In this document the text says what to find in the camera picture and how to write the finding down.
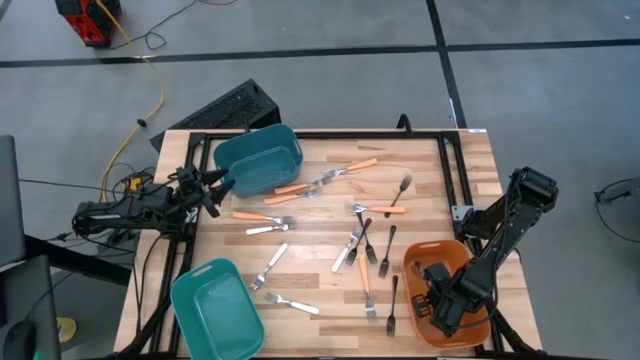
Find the orange-handled fork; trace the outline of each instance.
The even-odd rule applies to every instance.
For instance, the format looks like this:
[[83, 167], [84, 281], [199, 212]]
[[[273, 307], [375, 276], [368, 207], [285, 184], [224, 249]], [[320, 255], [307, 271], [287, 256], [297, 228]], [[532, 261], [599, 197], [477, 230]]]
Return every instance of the orange-handled fork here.
[[376, 306], [373, 303], [373, 296], [371, 296], [371, 291], [369, 289], [369, 271], [367, 271], [367, 260], [364, 259], [364, 255], [360, 255], [360, 273], [362, 275], [362, 282], [364, 284], [364, 293], [365, 293], [365, 305], [364, 309], [367, 313], [367, 318], [369, 319], [370, 324], [375, 324], [377, 316], [376, 316]]
[[298, 184], [298, 185], [289, 185], [289, 186], [284, 186], [281, 188], [277, 188], [274, 189], [273, 192], [275, 192], [276, 194], [285, 194], [288, 192], [292, 192], [292, 191], [296, 191], [296, 190], [302, 190], [302, 189], [306, 189], [308, 187], [320, 187], [320, 186], [325, 186], [328, 183], [331, 182], [331, 177], [324, 177], [320, 180], [316, 180], [314, 182], [310, 182], [308, 184]]
[[274, 205], [274, 204], [279, 204], [285, 201], [289, 201], [289, 200], [293, 200], [301, 197], [312, 198], [312, 197], [318, 196], [319, 194], [320, 194], [320, 189], [314, 189], [314, 190], [310, 190], [300, 194], [273, 196], [273, 197], [264, 199], [264, 203], [266, 205]]
[[392, 213], [392, 214], [404, 214], [405, 213], [405, 208], [401, 207], [401, 206], [364, 206], [364, 205], [360, 205], [360, 204], [354, 204], [354, 205], [346, 205], [346, 209], [349, 212], [352, 213], [360, 213], [363, 211], [373, 211], [373, 212], [379, 212], [379, 213]]
[[359, 163], [351, 164], [351, 165], [349, 165], [349, 166], [347, 166], [345, 168], [342, 168], [342, 169], [323, 171], [322, 172], [322, 176], [325, 177], [325, 178], [326, 177], [336, 177], [336, 176], [340, 176], [340, 175], [346, 173], [347, 171], [364, 169], [366, 167], [376, 165], [377, 163], [378, 163], [378, 159], [370, 159], [370, 160], [367, 160], [367, 161], [362, 161], [362, 162], [359, 162]]
[[239, 211], [234, 211], [233, 214], [231, 214], [231, 217], [240, 220], [271, 220], [279, 225], [291, 224], [295, 222], [293, 216], [265, 216], [260, 214], [243, 213]]

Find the fork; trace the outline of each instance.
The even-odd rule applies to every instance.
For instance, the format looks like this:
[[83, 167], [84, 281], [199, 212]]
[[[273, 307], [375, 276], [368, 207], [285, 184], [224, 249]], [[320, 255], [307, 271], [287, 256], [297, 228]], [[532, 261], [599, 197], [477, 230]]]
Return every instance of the fork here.
[[[396, 198], [391, 203], [391, 206], [396, 205], [396, 201], [398, 201], [400, 194], [402, 194], [404, 191], [406, 191], [409, 188], [409, 185], [411, 184], [411, 180], [413, 180], [413, 177], [411, 177], [411, 175], [407, 175], [404, 177], [404, 179], [402, 179], [402, 182], [400, 183], [400, 191], [398, 191], [398, 195], [396, 195]], [[386, 218], [388, 218], [389, 216], [391, 216], [390, 212], [387, 212], [384, 214], [384, 217]]]
[[274, 303], [274, 304], [287, 304], [287, 305], [291, 306], [292, 308], [296, 308], [298, 310], [302, 310], [302, 311], [308, 312], [309, 314], [313, 314], [313, 315], [320, 314], [320, 309], [318, 309], [315, 306], [302, 304], [302, 303], [295, 302], [295, 301], [290, 301], [290, 300], [284, 300], [282, 298], [282, 296], [280, 296], [280, 295], [276, 295], [276, 294], [272, 294], [272, 293], [266, 293], [265, 296], [264, 296], [264, 299], [267, 300], [268, 302]]
[[342, 263], [344, 262], [344, 258], [347, 256], [347, 253], [349, 252], [351, 245], [353, 245], [353, 243], [360, 238], [361, 234], [362, 234], [362, 226], [358, 225], [353, 230], [351, 235], [349, 235], [349, 242], [347, 243], [347, 245], [345, 245], [344, 249], [342, 249], [342, 252], [336, 259], [336, 262], [334, 262], [333, 266], [331, 266], [331, 271], [338, 272], [338, 270], [340, 270], [340, 266], [342, 266]]
[[391, 249], [391, 241], [393, 240], [393, 236], [396, 234], [397, 227], [395, 225], [391, 225], [391, 230], [389, 231], [389, 245], [387, 245], [387, 253], [384, 255], [384, 259], [380, 263], [380, 272], [378, 272], [378, 277], [384, 279], [387, 276], [387, 271], [389, 270], [389, 249]]
[[[356, 215], [358, 216], [360, 225], [363, 225], [362, 213], [356, 213]], [[369, 259], [371, 265], [375, 265], [378, 263], [378, 258], [376, 257], [376, 252], [373, 250], [373, 246], [371, 246], [371, 244], [369, 243], [369, 235], [367, 235], [366, 233], [364, 234], [364, 240], [367, 242], [367, 245], [365, 245], [364, 247], [364, 251], [367, 253], [367, 259]]]
[[351, 164], [351, 165], [349, 165], [349, 166], [347, 166], [345, 168], [342, 168], [342, 169], [323, 171], [322, 172], [322, 176], [324, 176], [324, 177], [336, 177], [336, 176], [340, 176], [340, 175], [346, 173], [347, 171], [364, 169], [366, 167], [376, 165], [377, 163], [378, 163], [378, 159], [370, 159], [370, 160], [367, 160], [367, 161], [362, 161], [362, 162], [359, 162], [359, 163]]
[[371, 297], [371, 292], [369, 291], [369, 274], [367, 271], [367, 261], [364, 259], [364, 255], [360, 255], [360, 272], [362, 273], [362, 282], [364, 283], [364, 291], [365, 291], [365, 311], [367, 312], [367, 318], [369, 319], [370, 324], [374, 324], [377, 320], [376, 318], [376, 307], [373, 304], [373, 298]]
[[328, 183], [331, 182], [331, 180], [333, 179], [333, 177], [328, 176], [328, 177], [323, 177], [320, 180], [316, 180], [307, 184], [298, 184], [298, 185], [290, 185], [290, 186], [284, 186], [281, 188], [277, 188], [274, 189], [273, 192], [276, 194], [284, 194], [284, 193], [288, 193], [291, 191], [296, 191], [296, 190], [302, 190], [302, 189], [306, 189], [308, 187], [319, 187], [319, 186], [325, 186]]
[[264, 199], [264, 203], [265, 205], [273, 205], [273, 204], [279, 204], [281, 202], [285, 202], [285, 201], [289, 201], [289, 200], [293, 200], [301, 197], [312, 198], [312, 197], [318, 196], [319, 194], [320, 194], [320, 189], [317, 188], [317, 189], [309, 190], [300, 194], [273, 196], [273, 197]]
[[398, 289], [398, 275], [393, 275], [393, 297], [391, 298], [391, 315], [387, 318], [387, 336], [396, 335], [396, 317], [393, 310], [396, 307], [396, 290]]
[[360, 204], [349, 205], [346, 204], [345, 208], [348, 212], [359, 213], [363, 211], [373, 211], [380, 213], [392, 213], [392, 214], [404, 214], [405, 208], [400, 206], [364, 206]]
[[267, 273], [269, 272], [269, 270], [271, 270], [273, 265], [275, 265], [276, 262], [278, 262], [278, 259], [280, 259], [282, 254], [284, 254], [284, 252], [287, 250], [287, 247], [289, 247], [287, 243], [280, 245], [280, 249], [278, 249], [278, 252], [276, 252], [276, 254], [273, 255], [267, 267], [264, 268], [264, 270], [260, 274], [258, 274], [258, 277], [251, 283], [251, 285], [249, 285], [249, 288], [251, 290], [256, 291], [260, 289], [262, 284], [264, 284], [264, 282], [267, 280]]
[[353, 248], [351, 248], [351, 251], [349, 252], [349, 256], [347, 256], [347, 260], [344, 261], [345, 264], [347, 265], [353, 264], [353, 261], [356, 259], [356, 256], [358, 256], [358, 245], [360, 245], [360, 240], [362, 240], [362, 235], [367, 233], [367, 228], [369, 228], [369, 225], [371, 225], [371, 219], [367, 219], [367, 221], [364, 222], [364, 226], [362, 226], [362, 232], [358, 237], [358, 242], [356, 242], [356, 245]]
[[231, 216], [234, 219], [241, 220], [271, 220], [278, 225], [291, 224], [295, 222], [293, 216], [265, 216], [260, 214], [243, 213], [239, 211], [234, 211]]
[[269, 232], [273, 230], [287, 231], [287, 230], [293, 230], [295, 228], [296, 228], [296, 224], [282, 224], [282, 225], [276, 225], [276, 226], [265, 226], [261, 228], [247, 229], [245, 230], [245, 233], [247, 235], [255, 235], [255, 234], [261, 234], [263, 232]]

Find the yellow cable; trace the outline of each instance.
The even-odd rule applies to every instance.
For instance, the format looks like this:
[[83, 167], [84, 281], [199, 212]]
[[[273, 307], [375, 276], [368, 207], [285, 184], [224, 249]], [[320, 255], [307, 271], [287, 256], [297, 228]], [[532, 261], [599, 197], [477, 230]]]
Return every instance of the yellow cable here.
[[[158, 103], [158, 105], [153, 110], [151, 110], [151, 112], [149, 114], [147, 114], [147, 116], [145, 116], [142, 119], [142, 120], [144, 120], [146, 122], [147, 120], [149, 120], [153, 116], [155, 116], [158, 113], [158, 111], [160, 110], [160, 108], [162, 107], [162, 105], [164, 105], [164, 99], [165, 99], [164, 78], [162, 77], [162, 74], [158, 71], [158, 69], [156, 69], [156, 67], [153, 66], [151, 61], [147, 60], [146, 58], [144, 58], [143, 56], [141, 56], [138, 53], [138, 50], [136, 50], [135, 45], [133, 45], [133, 43], [131, 42], [131, 38], [129, 37], [127, 32], [124, 31], [122, 26], [120, 26], [120, 23], [118, 23], [118, 20], [116, 20], [116, 18], [111, 14], [109, 9], [107, 9], [107, 7], [104, 6], [102, 1], [101, 0], [97, 0], [96, 3], [98, 4], [98, 6], [100, 6], [102, 11], [104, 11], [104, 13], [109, 17], [109, 19], [111, 19], [111, 22], [113, 22], [113, 24], [118, 28], [118, 31], [120, 31], [120, 33], [125, 38], [125, 40], [127, 40], [127, 44], [129, 44], [129, 49], [131, 50], [131, 54], [133, 55], [133, 57], [137, 57], [137, 58], [142, 59], [145, 63], [147, 63], [147, 65], [149, 65], [151, 67], [151, 69], [156, 74], [156, 77], [158, 79], [158, 84], [160, 85], [160, 102]], [[118, 149], [118, 151], [116, 151], [116, 153], [111, 158], [111, 161], [109, 161], [109, 165], [107, 165], [107, 170], [105, 171], [104, 177], [102, 178], [102, 200], [104, 200], [104, 201], [107, 200], [107, 180], [109, 179], [109, 172], [111, 171], [111, 168], [113, 167], [113, 164], [118, 159], [118, 156], [120, 156], [120, 153], [122, 153], [122, 150], [124, 150], [124, 148], [127, 146], [129, 141], [131, 140], [131, 137], [133, 137], [133, 135], [138, 131], [138, 129], [140, 129], [140, 125], [136, 125], [136, 127], [131, 131], [131, 133], [129, 133], [129, 136], [127, 136], [124, 139], [124, 142], [122, 142], [122, 145], [120, 145], [120, 148]]]

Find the teal bin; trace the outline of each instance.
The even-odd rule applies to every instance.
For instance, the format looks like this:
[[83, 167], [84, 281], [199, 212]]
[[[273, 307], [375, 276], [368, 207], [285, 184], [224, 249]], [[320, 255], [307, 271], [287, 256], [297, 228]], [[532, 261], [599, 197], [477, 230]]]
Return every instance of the teal bin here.
[[218, 169], [229, 169], [223, 181], [235, 179], [232, 191], [246, 198], [297, 179], [303, 156], [293, 130], [276, 124], [223, 142], [213, 161]]
[[193, 360], [241, 360], [264, 344], [264, 326], [238, 269], [215, 259], [182, 275], [171, 302]]

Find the orange handle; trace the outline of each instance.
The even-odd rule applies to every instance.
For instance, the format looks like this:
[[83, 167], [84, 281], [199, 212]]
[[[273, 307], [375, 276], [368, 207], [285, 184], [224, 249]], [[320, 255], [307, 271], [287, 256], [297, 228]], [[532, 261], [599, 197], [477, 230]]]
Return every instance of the orange handle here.
[[233, 217], [234, 219], [242, 219], [242, 220], [266, 220], [267, 218], [264, 215], [243, 213], [239, 211], [234, 211], [233, 214], [231, 214], [231, 217]]
[[291, 192], [291, 191], [304, 189], [304, 188], [307, 188], [307, 187], [309, 187], [309, 184], [298, 184], [298, 185], [284, 186], [284, 187], [277, 188], [277, 189], [273, 190], [273, 192], [275, 192], [276, 194], [284, 194], [284, 193], [288, 193], [288, 192]]
[[378, 163], [378, 159], [371, 159], [371, 160], [363, 161], [360, 163], [351, 164], [347, 166], [347, 170], [351, 171], [351, 170], [364, 169], [366, 167], [373, 166], [377, 163]]
[[367, 260], [364, 259], [364, 255], [358, 256], [360, 261], [360, 273], [362, 273], [362, 283], [364, 284], [364, 291], [369, 292], [369, 272], [367, 271]]
[[283, 195], [283, 196], [274, 196], [274, 197], [270, 197], [268, 199], [264, 199], [264, 203], [266, 205], [273, 205], [273, 204], [279, 204], [281, 202], [285, 202], [285, 201], [289, 201], [289, 200], [293, 200], [295, 198], [297, 198], [298, 195]]
[[372, 208], [369, 208], [369, 210], [375, 211], [375, 212], [388, 212], [392, 214], [404, 214], [405, 212], [405, 209], [401, 206], [388, 206], [388, 207], [374, 206]]

